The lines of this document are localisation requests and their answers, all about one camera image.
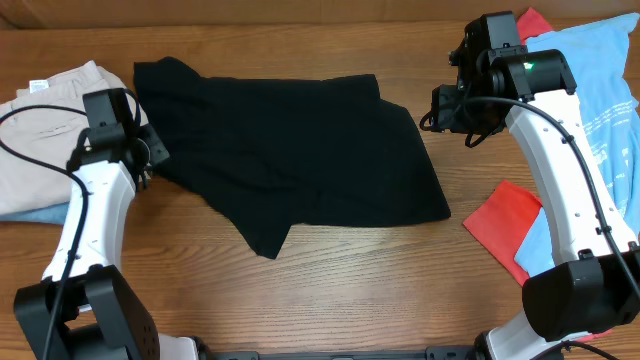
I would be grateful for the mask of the black t-shirt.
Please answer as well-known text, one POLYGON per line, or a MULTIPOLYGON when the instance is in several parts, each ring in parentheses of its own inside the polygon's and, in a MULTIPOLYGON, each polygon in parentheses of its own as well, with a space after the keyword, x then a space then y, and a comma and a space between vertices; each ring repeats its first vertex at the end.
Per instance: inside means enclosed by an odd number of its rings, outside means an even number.
POLYGON ((296 224, 395 227, 451 212, 408 110, 375 76, 199 75, 173 57, 134 67, 141 106, 169 152, 166 179, 228 218, 259 256, 296 224))

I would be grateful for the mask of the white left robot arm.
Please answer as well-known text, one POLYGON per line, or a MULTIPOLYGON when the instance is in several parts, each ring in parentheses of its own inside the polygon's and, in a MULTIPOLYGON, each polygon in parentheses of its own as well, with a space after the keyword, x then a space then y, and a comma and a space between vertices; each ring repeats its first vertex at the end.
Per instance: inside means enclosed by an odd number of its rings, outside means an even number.
POLYGON ((134 129, 82 131, 67 163, 71 201, 42 280, 21 288, 14 314, 39 359, 159 359, 163 339, 120 271, 136 173, 150 151, 134 129))

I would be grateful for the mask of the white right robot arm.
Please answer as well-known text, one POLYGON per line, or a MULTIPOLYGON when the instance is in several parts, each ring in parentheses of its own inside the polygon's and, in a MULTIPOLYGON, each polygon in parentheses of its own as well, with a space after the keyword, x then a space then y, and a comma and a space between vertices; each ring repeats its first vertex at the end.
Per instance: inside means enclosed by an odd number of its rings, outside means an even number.
POLYGON ((554 265, 527 279, 522 311, 480 334, 471 359, 557 359, 584 337, 639 312, 639 245, 589 148, 577 85, 557 50, 454 50, 457 82, 433 92, 421 127, 474 147, 507 130, 521 147, 546 213, 554 265))

